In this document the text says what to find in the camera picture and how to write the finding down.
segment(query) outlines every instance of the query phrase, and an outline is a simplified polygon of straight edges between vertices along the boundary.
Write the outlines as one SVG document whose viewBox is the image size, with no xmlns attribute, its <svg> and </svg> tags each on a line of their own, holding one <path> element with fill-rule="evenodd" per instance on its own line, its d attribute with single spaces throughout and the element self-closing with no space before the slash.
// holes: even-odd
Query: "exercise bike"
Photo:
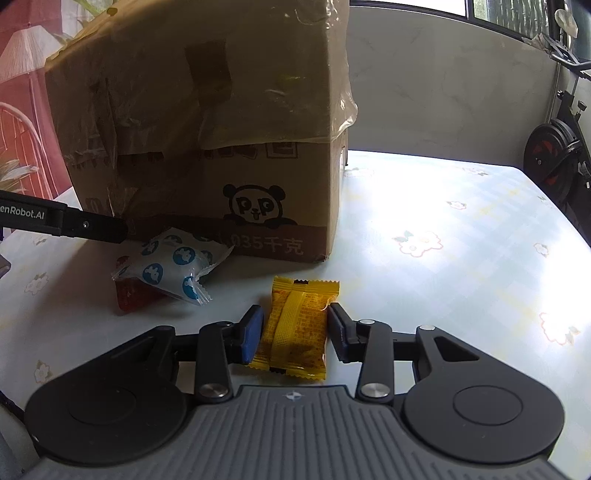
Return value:
<svg viewBox="0 0 591 480">
<path fill-rule="evenodd" d="M 560 107 L 556 117 L 531 133 L 525 146 L 523 171 L 591 244 L 591 161 L 579 126 L 587 106 L 579 100 L 578 111 L 573 112 L 579 78 L 591 80 L 591 75 L 585 73 L 591 69 L 591 61 L 580 62 L 564 45 L 544 37 L 550 45 L 550 58 L 576 78 L 572 92 L 557 92 Z"/>
</svg>

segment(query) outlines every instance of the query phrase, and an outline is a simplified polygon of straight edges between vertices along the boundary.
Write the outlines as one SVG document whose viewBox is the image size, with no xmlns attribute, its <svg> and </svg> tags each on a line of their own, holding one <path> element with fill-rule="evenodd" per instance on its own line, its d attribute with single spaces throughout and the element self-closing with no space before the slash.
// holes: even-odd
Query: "window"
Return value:
<svg viewBox="0 0 591 480">
<path fill-rule="evenodd" d="M 440 10 L 448 14 L 466 16 L 465 0 L 392 0 L 398 4 L 408 5 L 409 7 L 428 8 L 429 10 Z"/>
<path fill-rule="evenodd" d="M 546 0 L 474 0 L 474 16 L 528 38 L 550 33 Z"/>
<path fill-rule="evenodd" d="M 539 33 L 558 39 L 554 12 L 564 0 L 351 0 L 351 5 L 439 14 L 521 39 Z"/>
</svg>

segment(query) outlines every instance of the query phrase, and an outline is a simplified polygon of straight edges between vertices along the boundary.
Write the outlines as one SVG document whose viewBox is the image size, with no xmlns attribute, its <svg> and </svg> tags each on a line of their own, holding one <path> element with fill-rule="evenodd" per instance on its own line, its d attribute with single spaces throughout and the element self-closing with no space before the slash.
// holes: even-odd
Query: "floral tablecloth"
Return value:
<svg viewBox="0 0 591 480">
<path fill-rule="evenodd" d="M 61 198 L 77 204 L 71 190 Z M 155 325 L 190 333 L 238 320 L 252 303 L 268 308 L 276 274 L 340 280 L 339 301 L 353 318 L 400 332 L 437 325 L 553 389 L 566 426 L 551 461 L 575 480 L 591 473 L 591 251 L 519 170 L 350 152 L 330 258 L 230 256 L 206 279 L 213 301 L 205 307 L 164 299 L 121 316 L 109 272 L 133 247 L 29 232 L 0 244 L 12 263 L 0 280 L 0 388 L 20 406 L 44 382 Z M 402 392 L 412 374 L 396 369 Z M 236 384 L 296 381 L 232 372 Z M 352 390 L 358 372 L 329 345 L 327 384 Z M 182 368 L 180 383 L 190 377 Z M 30 465 L 24 432 L 5 416 L 0 430 Z"/>
</svg>

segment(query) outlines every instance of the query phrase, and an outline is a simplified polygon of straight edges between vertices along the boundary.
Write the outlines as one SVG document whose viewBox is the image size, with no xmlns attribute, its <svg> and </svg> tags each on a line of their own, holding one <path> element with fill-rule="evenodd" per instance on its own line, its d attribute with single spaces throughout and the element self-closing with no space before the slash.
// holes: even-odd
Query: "pink curtain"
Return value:
<svg viewBox="0 0 591 480">
<path fill-rule="evenodd" d="M 19 190 L 46 199 L 71 183 L 51 121 L 43 65 L 82 24 L 75 18 L 78 9 L 73 0 L 14 0 L 0 12 L 0 167 L 14 159 L 19 167 L 29 166 Z"/>
</svg>

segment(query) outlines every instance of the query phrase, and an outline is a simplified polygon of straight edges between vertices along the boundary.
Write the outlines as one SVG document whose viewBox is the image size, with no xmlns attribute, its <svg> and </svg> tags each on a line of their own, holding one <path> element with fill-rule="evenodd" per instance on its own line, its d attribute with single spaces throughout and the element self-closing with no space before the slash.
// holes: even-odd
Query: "blue gripper pad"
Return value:
<svg viewBox="0 0 591 480">
<path fill-rule="evenodd" d="M 243 364 L 249 364 L 255 356 L 261 340 L 264 316 L 263 309 L 259 305 L 253 305 L 240 320 L 240 326 L 244 328 L 244 341 L 241 346 Z"/>
</svg>

